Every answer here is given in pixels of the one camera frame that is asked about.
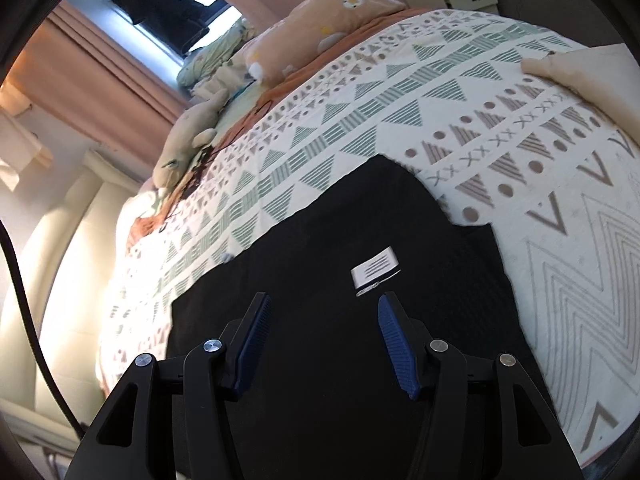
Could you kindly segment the crumpled light green blanket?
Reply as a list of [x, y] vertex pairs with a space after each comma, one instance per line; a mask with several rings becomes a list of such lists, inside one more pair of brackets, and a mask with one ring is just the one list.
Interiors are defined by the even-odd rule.
[[178, 86], [198, 102], [213, 99], [224, 89], [231, 98], [250, 81], [242, 49], [257, 36], [246, 18], [239, 18], [219, 38], [186, 58], [177, 75]]

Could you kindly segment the cream padded headboard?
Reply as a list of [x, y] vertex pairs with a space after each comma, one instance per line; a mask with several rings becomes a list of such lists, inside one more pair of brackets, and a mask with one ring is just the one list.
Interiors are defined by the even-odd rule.
[[[20, 260], [46, 362], [81, 422], [92, 422], [104, 393], [98, 349], [103, 292], [116, 255], [116, 223], [139, 183], [88, 151], [64, 198], [39, 221]], [[1, 312], [1, 414], [17, 436], [72, 455], [78, 437], [37, 368], [14, 292]]]

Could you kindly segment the folded beige cloth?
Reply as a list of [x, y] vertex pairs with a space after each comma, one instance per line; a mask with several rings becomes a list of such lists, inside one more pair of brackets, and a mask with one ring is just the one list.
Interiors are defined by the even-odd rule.
[[639, 65], [624, 44], [553, 53], [540, 60], [523, 58], [521, 69], [572, 90], [639, 143]]

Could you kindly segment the patterned white duvet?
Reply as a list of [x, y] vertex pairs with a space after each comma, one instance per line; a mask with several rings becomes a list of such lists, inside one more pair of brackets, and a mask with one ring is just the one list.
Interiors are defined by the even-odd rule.
[[544, 27], [440, 10], [298, 84], [134, 245], [103, 312], [96, 377], [163, 356], [172, 302], [367, 159], [413, 172], [457, 224], [497, 234], [526, 337], [579, 463], [639, 413], [639, 150], [526, 58], [577, 49]]

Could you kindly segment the black button-up shirt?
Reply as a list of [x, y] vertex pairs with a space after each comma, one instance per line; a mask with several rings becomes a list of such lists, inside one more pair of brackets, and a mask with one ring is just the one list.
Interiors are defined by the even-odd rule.
[[378, 328], [393, 292], [469, 356], [518, 358], [544, 385], [489, 226], [455, 226], [403, 166], [374, 156], [171, 306], [170, 356], [218, 336], [258, 292], [272, 322], [250, 390], [228, 406], [249, 479], [403, 479], [422, 426]]

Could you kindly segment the pink curtain left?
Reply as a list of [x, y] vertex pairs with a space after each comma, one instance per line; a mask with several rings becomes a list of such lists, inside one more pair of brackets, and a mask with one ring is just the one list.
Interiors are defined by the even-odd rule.
[[85, 136], [164, 136], [186, 101], [67, 2], [29, 38], [8, 73], [26, 98]]

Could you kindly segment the peach cartoon pillow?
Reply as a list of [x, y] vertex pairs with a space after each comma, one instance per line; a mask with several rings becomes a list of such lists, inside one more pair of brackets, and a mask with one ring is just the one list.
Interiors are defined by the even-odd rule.
[[305, 0], [244, 50], [248, 73], [273, 87], [375, 18], [405, 10], [399, 0]]

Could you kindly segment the beige seal plush toy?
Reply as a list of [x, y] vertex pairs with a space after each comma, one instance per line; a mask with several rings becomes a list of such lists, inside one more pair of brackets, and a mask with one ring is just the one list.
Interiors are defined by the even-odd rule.
[[222, 88], [209, 100], [188, 108], [176, 120], [152, 172], [154, 188], [168, 192], [177, 186], [198, 150], [216, 136], [215, 126], [228, 97], [228, 90]]

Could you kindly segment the black hanging jacket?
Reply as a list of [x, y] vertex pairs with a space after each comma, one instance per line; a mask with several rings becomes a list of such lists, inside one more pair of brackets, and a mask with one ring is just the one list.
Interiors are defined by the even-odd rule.
[[207, 6], [196, 0], [115, 0], [132, 24], [142, 25], [178, 55], [208, 33]]

